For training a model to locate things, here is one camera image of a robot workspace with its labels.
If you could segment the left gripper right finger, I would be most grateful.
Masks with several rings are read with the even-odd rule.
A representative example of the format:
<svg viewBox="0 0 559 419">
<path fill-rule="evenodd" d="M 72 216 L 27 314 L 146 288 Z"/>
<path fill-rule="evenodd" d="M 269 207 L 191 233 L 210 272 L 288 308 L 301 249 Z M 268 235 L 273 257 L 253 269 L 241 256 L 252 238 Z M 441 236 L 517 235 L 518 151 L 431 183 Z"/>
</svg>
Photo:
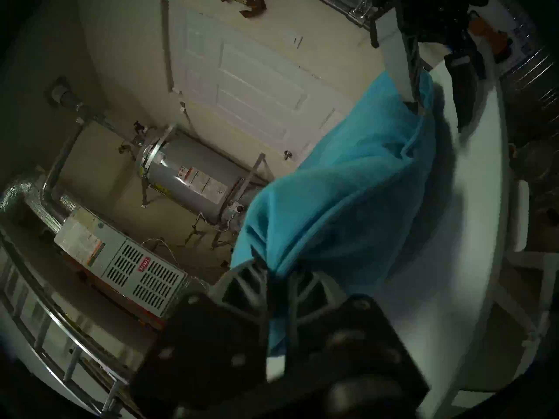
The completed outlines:
<svg viewBox="0 0 559 419">
<path fill-rule="evenodd" d="M 268 304 L 285 311 L 286 355 L 264 418 L 419 418 L 429 387 L 369 295 L 323 271 L 264 268 Z"/>
</svg>

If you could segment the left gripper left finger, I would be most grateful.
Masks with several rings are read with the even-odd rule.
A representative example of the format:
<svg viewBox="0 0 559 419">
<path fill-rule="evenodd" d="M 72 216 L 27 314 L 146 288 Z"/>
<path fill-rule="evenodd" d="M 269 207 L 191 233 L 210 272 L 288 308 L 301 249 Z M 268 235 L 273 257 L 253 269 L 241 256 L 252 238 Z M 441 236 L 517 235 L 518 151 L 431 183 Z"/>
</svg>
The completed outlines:
<svg viewBox="0 0 559 419">
<path fill-rule="evenodd" d="M 183 295 L 130 383 L 145 418 L 199 412 L 265 382 L 267 283 L 253 258 Z"/>
</svg>

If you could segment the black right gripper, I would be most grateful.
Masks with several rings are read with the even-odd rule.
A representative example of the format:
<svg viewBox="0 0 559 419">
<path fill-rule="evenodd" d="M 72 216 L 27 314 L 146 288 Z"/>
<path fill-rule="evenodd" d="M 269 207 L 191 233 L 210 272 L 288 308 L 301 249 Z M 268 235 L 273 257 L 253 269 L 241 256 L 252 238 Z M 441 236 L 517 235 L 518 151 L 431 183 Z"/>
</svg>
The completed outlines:
<svg viewBox="0 0 559 419">
<path fill-rule="evenodd" d="M 423 106 L 418 42 L 439 43 L 453 50 L 444 57 L 444 63 L 452 80 L 458 133 L 473 120 L 478 87 L 486 79 L 483 56 L 468 34 L 468 10 L 487 3 L 488 0 L 372 0 L 378 11 L 371 19 L 371 44 L 380 49 L 386 72 L 407 106 Z"/>
</svg>

